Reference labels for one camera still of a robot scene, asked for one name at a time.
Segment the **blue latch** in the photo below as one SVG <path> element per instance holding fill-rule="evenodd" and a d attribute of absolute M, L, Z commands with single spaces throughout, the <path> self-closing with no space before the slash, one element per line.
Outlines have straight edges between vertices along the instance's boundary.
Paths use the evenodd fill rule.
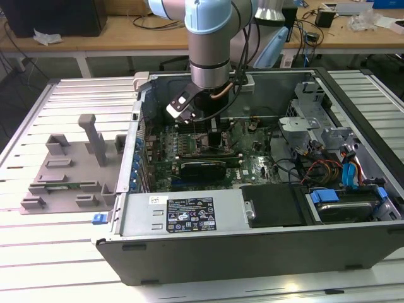
<path fill-rule="evenodd" d="M 377 188 L 377 193 L 379 194 L 381 201 L 384 201 L 387 199 L 388 195 L 386 190 L 383 187 L 378 187 Z"/>
<path fill-rule="evenodd" d="M 342 168 L 342 183 L 345 186 L 350 186 L 357 189 L 358 185 L 354 184 L 356 174 L 356 166 L 352 163 L 345 163 Z"/>
<path fill-rule="evenodd" d="M 314 204 L 338 202 L 340 199 L 334 189 L 318 189 L 310 194 L 310 197 Z"/>
<path fill-rule="evenodd" d="M 105 213 L 97 213 L 94 215 L 93 220 L 91 221 L 93 225 L 101 225 L 101 224 L 108 224 L 107 222 L 107 214 Z"/>

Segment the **table leg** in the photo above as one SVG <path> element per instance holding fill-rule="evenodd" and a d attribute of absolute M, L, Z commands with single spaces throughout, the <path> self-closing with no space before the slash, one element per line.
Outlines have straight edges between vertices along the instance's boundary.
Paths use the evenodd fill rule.
<path fill-rule="evenodd" d="M 291 68 L 295 52 L 293 50 L 285 49 L 283 52 L 282 60 L 280 62 L 281 68 Z"/>
<path fill-rule="evenodd" d="M 128 60 L 129 71 L 133 73 L 134 72 L 133 58 L 131 56 L 128 56 L 126 57 L 126 59 Z"/>
<path fill-rule="evenodd" d="M 84 55 L 76 56 L 78 67 L 80 68 L 81 75 L 83 78 L 93 78 L 93 75 L 88 66 L 86 57 Z"/>

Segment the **blue drive bracket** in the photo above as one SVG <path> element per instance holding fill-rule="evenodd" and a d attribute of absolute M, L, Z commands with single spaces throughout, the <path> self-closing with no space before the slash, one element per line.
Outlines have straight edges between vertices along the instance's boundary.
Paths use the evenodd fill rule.
<path fill-rule="evenodd" d="M 358 185 L 354 183 L 356 174 L 356 167 L 352 163 L 345 163 L 342 168 L 342 183 L 344 186 L 350 186 L 353 189 L 357 189 Z"/>
<path fill-rule="evenodd" d="M 334 189 L 319 189 L 313 191 L 310 197 L 314 204 L 338 202 L 340 200 Z"/>

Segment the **warning label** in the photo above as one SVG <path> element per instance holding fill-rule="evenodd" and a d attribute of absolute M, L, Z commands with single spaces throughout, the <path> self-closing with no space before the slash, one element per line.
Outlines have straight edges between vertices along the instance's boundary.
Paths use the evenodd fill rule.
<path fill-rule="evenodd" d="M 206 232 L 216 230 L 213 198 L 167 200 L 167 231 Z"/>

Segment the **robotic arm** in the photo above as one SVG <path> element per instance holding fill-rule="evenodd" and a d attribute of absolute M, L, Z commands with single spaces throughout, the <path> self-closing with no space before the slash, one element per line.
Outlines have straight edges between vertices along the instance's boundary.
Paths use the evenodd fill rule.
<path fill-rule="evenodd" d="M 179 92 L 167 106 L 167 111 L 174 119 L 185 123 L 213 119 L 232 104 L 233 101 L 229 103 L 228 92 L 237 80 L 241 81 L 237 79 L 237 75 L 233 81 L 229 81 L 230 59 L 240 61 L 239 66 L 243 62 L 247 63 L 247 58 L 250 58 L 254 67 L 271 67 L 273 63 L 268 62 L 274 61 L 273 58 L 276 61 L 287 37 L 286 28 L 275 35 L 273 32 L 268 35 L 266 30 L 261 33 L 259 25 L 246 29 L 257 10 L 261 15 L 265 13 L 263 3 L 267 1 L 148 1 L 155 15 L 170 20 L 184 20 L 188 31 L 192 83 Z M 240 88 L 241 85 L 234 99 L 237 98 Z M 204 118 L 196 118 L 194 106 L 203 111 Z"/>

